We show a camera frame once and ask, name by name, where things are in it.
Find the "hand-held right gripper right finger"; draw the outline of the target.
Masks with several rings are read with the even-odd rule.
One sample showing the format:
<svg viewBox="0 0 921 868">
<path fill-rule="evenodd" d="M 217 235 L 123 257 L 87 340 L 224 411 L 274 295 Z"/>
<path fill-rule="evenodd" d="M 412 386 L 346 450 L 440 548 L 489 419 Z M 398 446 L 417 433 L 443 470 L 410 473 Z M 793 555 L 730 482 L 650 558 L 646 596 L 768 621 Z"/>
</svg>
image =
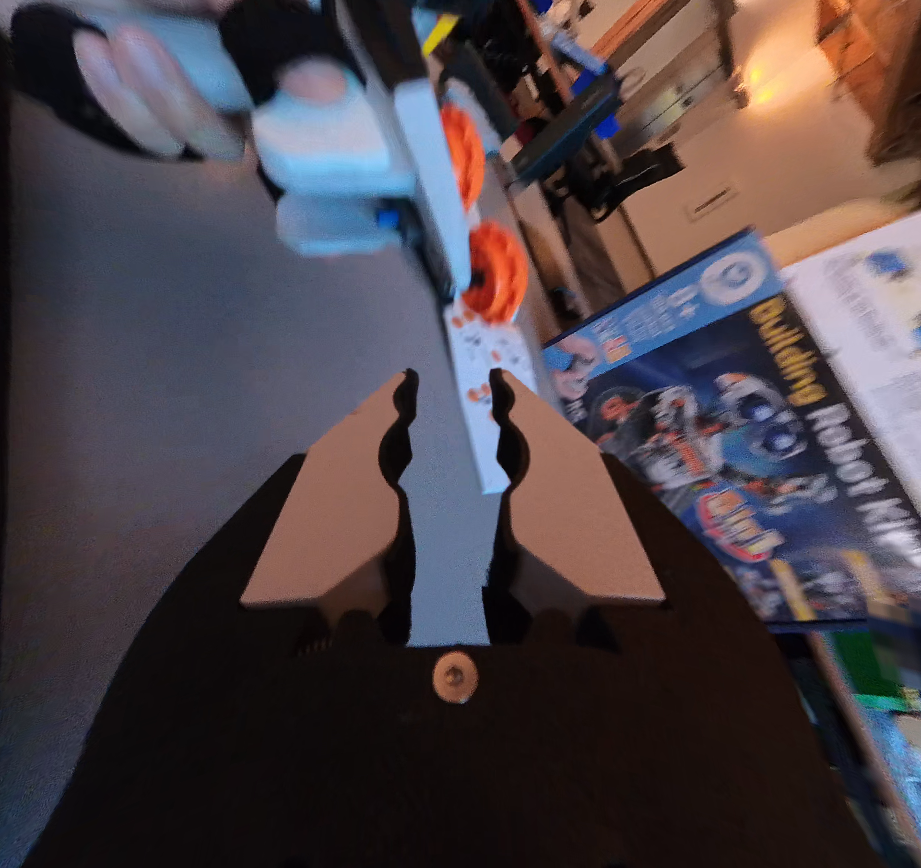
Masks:
<svg viewBox="0 0 921 868">
<path fill-rule="evenodd" d="M 602 453 L 507 369 L 489 376 L 501 495 L 482 603 L 489 642 L 540 618 L 578 645 L 616 645 L 606 612 L 665 599 Z"/>
</svg>

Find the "person's left hand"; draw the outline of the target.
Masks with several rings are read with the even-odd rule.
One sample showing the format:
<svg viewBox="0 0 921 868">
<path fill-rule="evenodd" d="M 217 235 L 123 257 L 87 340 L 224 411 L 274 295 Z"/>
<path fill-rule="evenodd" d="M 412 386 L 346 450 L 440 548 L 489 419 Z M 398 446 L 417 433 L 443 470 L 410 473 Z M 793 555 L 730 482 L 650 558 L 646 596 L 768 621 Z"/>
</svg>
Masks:
<svg viewBox="0 0 921 868">
<path fill-rule="evenodd" d="M 105 114 L 144 151 L 177 160 L 190 150 L 205 160 L 239 161 L 245 141 L 191 84 L 151 34 L 130 26 L 112 36 L 80 29 L 75 61 Z"/>
</svg>

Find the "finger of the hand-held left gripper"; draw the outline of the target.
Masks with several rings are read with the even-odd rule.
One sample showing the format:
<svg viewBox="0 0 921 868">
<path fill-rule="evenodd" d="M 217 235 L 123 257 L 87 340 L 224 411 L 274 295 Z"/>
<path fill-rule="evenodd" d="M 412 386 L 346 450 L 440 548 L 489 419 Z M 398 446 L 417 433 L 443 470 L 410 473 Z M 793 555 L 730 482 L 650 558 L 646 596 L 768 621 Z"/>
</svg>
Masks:
<svg viewBox="0 0 921 868">
<path fill-rule="evenodd" d="M 416 178 L 414 202 L 424 229 L 425 261 L 440 296 L 466 291 L 472 277 L 469 226 L 429 79 L 393 90 L 397 135 Z"/>
</svg>

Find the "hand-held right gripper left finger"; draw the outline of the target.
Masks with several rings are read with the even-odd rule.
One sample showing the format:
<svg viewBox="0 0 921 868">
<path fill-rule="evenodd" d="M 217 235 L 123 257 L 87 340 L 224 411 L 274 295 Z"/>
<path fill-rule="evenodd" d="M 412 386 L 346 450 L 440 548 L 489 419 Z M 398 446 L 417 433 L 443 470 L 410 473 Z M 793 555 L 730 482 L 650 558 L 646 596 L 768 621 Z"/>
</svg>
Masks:
<svg viewBox="0 0 921 868">
<path fill-rule="evenodd" d="M 333 632 L 369 614 L 408 644 L 416 549 L 401 478 L 413 459 L 419 376 L 397 372 L 307 449 L 240 604 L 305 608 Z"/>
</svg>

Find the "orange wheeled grey toy assembly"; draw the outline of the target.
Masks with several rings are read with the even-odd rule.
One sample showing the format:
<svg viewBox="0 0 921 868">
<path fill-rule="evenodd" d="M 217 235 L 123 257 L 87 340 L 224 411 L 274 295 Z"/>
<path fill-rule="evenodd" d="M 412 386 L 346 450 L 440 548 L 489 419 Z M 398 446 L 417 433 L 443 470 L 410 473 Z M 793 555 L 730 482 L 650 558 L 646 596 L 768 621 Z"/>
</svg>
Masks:
<svg viewBox="0 0 921 868">
<path fill-rule="evenodd" d="M 421 239 L 414 243 L 438 300 L 461 301 L 466 314 L 492 325 L 510 323 L 520 309 L 528 287 L 528 259 L 517 235 L 495 220 L 478 215 L 486 177 L 486 150 L 471 114 L 454 102 L 439 105 L 444 135 L 461 208 L 469 230 L 470 280 L 456 281 L 445 244 L 435 222 L 437 205 L 419 192 Z"/>
</svg>

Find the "grey desk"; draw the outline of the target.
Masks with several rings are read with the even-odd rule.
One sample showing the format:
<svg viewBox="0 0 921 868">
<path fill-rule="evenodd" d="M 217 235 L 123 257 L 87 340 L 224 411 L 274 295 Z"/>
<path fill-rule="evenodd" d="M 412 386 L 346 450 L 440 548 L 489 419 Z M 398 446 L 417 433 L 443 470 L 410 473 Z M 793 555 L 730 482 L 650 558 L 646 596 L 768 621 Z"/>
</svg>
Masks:
<svg viewBox="0 0 921 868">
<path fill-rule="evenodd" d="M 412 256 L 288 251 L 250 158 L 132 158 L 17 95 L 11 125 L 2 866 L 183 566 L 396 372 L 420 376 L 412 643 L 486 642 L 498 509 Z"/>
</svg>

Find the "blue printed toy box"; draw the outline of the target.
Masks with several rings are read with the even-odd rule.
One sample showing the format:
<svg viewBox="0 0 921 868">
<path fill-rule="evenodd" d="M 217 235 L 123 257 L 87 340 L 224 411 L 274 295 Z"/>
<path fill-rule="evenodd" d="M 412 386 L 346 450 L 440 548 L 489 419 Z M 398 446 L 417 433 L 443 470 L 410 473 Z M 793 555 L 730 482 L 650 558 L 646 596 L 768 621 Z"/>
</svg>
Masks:
<svg viewBox="0 0 921 868">
<path fill-rule="evenodd" d="M 919 505 L 759 234 L 731 235 L 543 347 L 567 420 L 770 625 L 919 600 Z"/>
</svg>

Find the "white instruction board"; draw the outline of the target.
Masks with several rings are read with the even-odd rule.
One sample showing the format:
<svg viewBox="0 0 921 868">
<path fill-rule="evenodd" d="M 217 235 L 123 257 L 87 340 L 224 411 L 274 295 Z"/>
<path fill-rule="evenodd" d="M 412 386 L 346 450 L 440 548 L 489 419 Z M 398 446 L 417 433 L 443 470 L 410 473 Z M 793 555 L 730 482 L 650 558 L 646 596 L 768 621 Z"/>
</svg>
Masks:
<svg viewBox="0 0 921 868">
<path fill-rule="evenodd" d="M 813 339 L 919 507 L 920 215 L 780 270 Z"/>
</svg>

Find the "white open instruction booklet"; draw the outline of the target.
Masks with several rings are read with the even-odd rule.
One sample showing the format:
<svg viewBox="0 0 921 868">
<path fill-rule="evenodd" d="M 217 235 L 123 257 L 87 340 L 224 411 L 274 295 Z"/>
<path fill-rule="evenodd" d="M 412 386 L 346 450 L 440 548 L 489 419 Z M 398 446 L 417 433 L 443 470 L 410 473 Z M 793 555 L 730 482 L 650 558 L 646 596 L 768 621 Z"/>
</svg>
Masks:
<svg viewBox="0 0 921 868">
<path fill-rule="evenodd" d="M 500 429 L 493 418 L 489 376 L 493 369 L 505 369 L 537 392 L 531 353 L 514 324 L 489 324 L 459 298 L 445 307 L 443 320 L 481 492 L 498 494 L 509 479 L 496 459 Z"/>
</svg>

